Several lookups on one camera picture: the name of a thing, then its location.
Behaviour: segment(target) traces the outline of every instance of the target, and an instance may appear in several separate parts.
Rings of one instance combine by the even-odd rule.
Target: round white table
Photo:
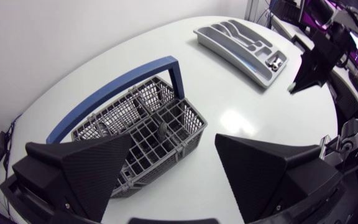
[[[238,19],[289,58],[266,90],[197,42],[193,29],[227,19],[232,18],[196,17],[159,27],[106,51],[67,75],[18,120],[9,175],[13,173],[11,165],[26,155],[25,144],[45,143],[52,129],[87,96],[133,68],[172,55],[180,64],[185,96],[208,126],[198,148],[163,176],[129,198],[110,200],[102,222],[126,223],[131,217],[139,217],[217,218],[221,223],[242,223],[216,152],[215,134],[304,146],[319,144],[327,134],[336,136],[337,121],[327,86],[289,94],[287,87],[300,67],[301,51],[279,34]],[[170,82],[167,72],[160,76]],[[11,214],[15,221],[23,222],[13,208]]]

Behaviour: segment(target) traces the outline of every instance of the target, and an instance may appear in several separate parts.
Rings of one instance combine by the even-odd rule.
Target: white wall
[[[247,0],[0,0],[0,131],[65,75],[105,50],[188,17],[244,18],[246,4]]]

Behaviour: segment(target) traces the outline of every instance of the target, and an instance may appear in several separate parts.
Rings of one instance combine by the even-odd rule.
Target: gray cutlery tray
[[[194,33],[199,43],[225,58],[264,88],[272,84],[288,62],[287,57],[272,43],[235,20],[201,27]]]

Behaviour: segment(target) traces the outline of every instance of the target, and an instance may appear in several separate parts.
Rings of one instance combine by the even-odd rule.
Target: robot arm
[[[330,2],[335,7],[325,0],[310,0],[305,4],[305,13],[318,29],[310,37],[314,48],[305,49],[298,74],[288,88],[291,94],[313,85],[323,86],[341,57],[356,50],[350,32],[358,37],[358,10]]]

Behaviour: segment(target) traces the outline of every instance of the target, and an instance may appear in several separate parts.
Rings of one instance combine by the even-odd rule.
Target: blue handle
[[[87,97],[58,123],[49,134],[47,144],[59,143],[82,119],[108,99],[165,70],[169,71],[175,96],[183,99],[185,92],[181,81],[179,62],[172,56],[163,57],[121,75]]]

